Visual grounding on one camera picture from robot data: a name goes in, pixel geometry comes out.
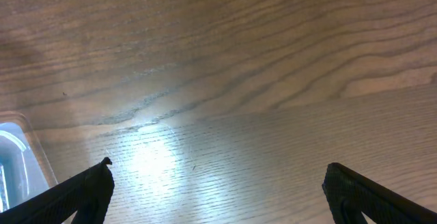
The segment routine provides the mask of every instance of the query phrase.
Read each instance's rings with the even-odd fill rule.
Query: brown wooden tabletop
[[[437,210],[436,2],[0,0],[0,111],[106,223],[333,223],[333,161]]]

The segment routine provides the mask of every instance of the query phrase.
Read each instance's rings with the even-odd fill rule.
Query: clear plastic box
[[[0,212],[57,184],[38,138],[20,113],[0,113]]]

